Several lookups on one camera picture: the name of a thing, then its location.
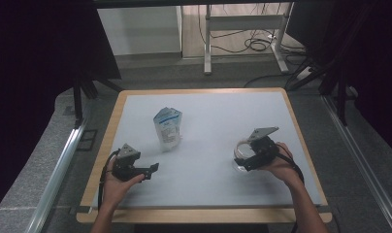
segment metal frame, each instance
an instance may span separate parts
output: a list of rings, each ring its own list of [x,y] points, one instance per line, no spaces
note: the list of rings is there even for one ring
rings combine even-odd
[[[276,29],[278,36],[276,42],[271,44],[272,51],[278,62],[278,67],[282,74],[289,73],[289,70],[280,54],[281,40],[286,30],[287,21],[293,3],[289,3],[283,15],[269,16],[238,16],[238,17],[212,17],[211,5],[206,5],[206,43],[205,43],[205,75],[212,73],[212,53],[211,53],[211,31],[229,30],[255,30],[255,29]]]
[[[371,193],[377,201],[378,205],[380,206],[384,217],[392,228],[392,199],[390,198],[384,187],[381,185],[380,181],[375,175],[375,172],[372,170],[371,166],[369,165],[369,162],[363,155],[363,152],[359,149],[359,146],[351,135],[349,129],[341,122],[340,118],[335,114],[336,107],[333,103],[332,98],[326,96],[322,96],[321,98],[325,103],[326,108],[328,109],[330,116],[334,121],[339,133],[341,134],[344,143],[349,149],[350,154],[352,155],[357,167],[359,168],[360,174],[362,174],[363,178],[365,179],[365,182],[371,190]]]
[[[46,218],[48,217],[51,205],[53,204],[57,192],[59,191],[69,164],[72,161],[73,154],[75,153],[75,150],[78,146],[82,132],[87,124],[87,119],[90,115],[90,109],[91,104],[90,102],[87,102],[87,105],[84,108],[85,118],[82,120],[82,124],[79,127],[72,130],[63,152],[60,154],[59,160],[56,163],[53,173],[51,174],[45,191],[42,194],[38,206],[36,207],[33,216],[30,218],[29,224],[27,225],[24,232],[34,233],[40,232],[42,230]]]

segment wooden table edge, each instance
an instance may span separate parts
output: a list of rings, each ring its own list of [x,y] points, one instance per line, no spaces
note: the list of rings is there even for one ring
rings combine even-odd
[[[292,106],[290,104],[289,98],[287,96],[286,91],[283,88],[279,87],[271,87],[271,88],[219,88],[219,89],[151,89],[151,90],[123,90],[118,94],[116,103],[114,104],[114,110],[112,112],[111,118],[109,120],[108,127],[106,129],[102,145],[98,151],[98,155],[96,157],[92,172],[90,174],[89,180],[87,182],[82,200],[81,206],[91,206],[93,202],[94,195],[96,193],[100,174],[104,164],[106,163],[106,159],[109,154],[111,154],[111,149],[113,146],[114,136],[117,130],[118,123],[120,121],[124,105],[130,95],[160,95],[160,94],[195,94],[195,93],[252,93],[252,92],[281,92],[283,95],[286,106],[289,110],[289,114],[292,118],[293,124],[295,125],[296,132],[299,136],[300,142],[302,144],[303,150],[305,152],[305,156],[307,158],[308,164],[310,166],[310,171],[313,173],[313,178],[316,184],[316,187],[320,193],[321,197],[321,206],[327,206],[327,200],[324,195],[323,189],[321,187],[320,181],[315,172],[313,163],[311,162],[311,158],[309,155],[308,148],[306,147],[305,140],[299,128],[297,119],[294,115]],[[149,219],[150,216],[155,216],[155,214],[160,214],[161,212],[164,215],[157,215],[159,220],[155,221]],[[252,220],[251,215],[255,215],[257,213],[266,214],[271,217],[263,217],[260,215],[261,220]],[[278,213],[282,212],[285,217],[278,215]],[[224,220],[214,220],[212,219],[215,215],[227,215],[230,213],[232,215],[237,216],[236,219],[232,219],[227,221],[226,217]],[[331,213],[321,213],[322,219],[324,222],[329,222],[332,219]],[[97,216],[97,211],[91,209],[89,213],[77,213],[77,220],[83,223],[93,222]],[[117,210],[114,215],[115,222],[136,222],[136,223],[163,223],[163,222],[274,222],[269,220],[276,220],[272,216],[278,216],[279,220],[276,222],[292,222],[294,221],[294,212],[293,209],[185,209],[185,210]]]

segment wall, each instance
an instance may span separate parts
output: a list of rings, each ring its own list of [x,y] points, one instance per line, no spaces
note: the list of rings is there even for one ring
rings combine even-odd
[[[114,55],[180,52],[180,7],[99,9]]]

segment black curtain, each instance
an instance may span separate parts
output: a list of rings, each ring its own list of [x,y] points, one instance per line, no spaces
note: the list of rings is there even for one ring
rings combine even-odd
[[[0,1],[0,201],[37,145],[57,95],[88,74],[119,79],[96,9]]]
[[[342,74],[359,93],[355,105],[362,116],[392,148],[392,0],[337,1],[325,38],[329,47],[318,60],[332,58],[365,2],[374,2],[374,7],[349,50]]]

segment gray floor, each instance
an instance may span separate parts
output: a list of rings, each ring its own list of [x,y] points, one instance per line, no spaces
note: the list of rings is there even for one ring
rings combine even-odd
[[[212,75],[203,75],[200,59],[175,58],[140,61],[123,60],[118,64],[121,81],[114,81],[126,89],[164,88],[228,88],[243,87],[249,80],[278,75],[279,70],[271,55],[262,57],[222,57],[215,59]],[[248,87],[284,86],[288,77],[268,77]],[[391,232],[374,196],[361,176],[325,104],[317,94],[319,80],[289,92],[316,172],[335,219],[328,223],[331,232]],[[96,83],[99,97],[90,100],[92,112],[86,130],[97,132],[90,151],[77,151],[68,173],[53,203],[43,232],[88,232],[91,225],[76,221],[85,184],[90,175],[117,93]],[[72,90],[57,97],[55,113],[40,143],[0,205],[0,232],[23,232],[73,125]],[[352,102],[346,106],[348,128],[392,197],[392,150],[360,116]],[[88,145],[80,143],[79,148]],[[292,224],[271,224],[270,232],[290,232]],[[134,226],[115,224],[113,232],[134,232]]]

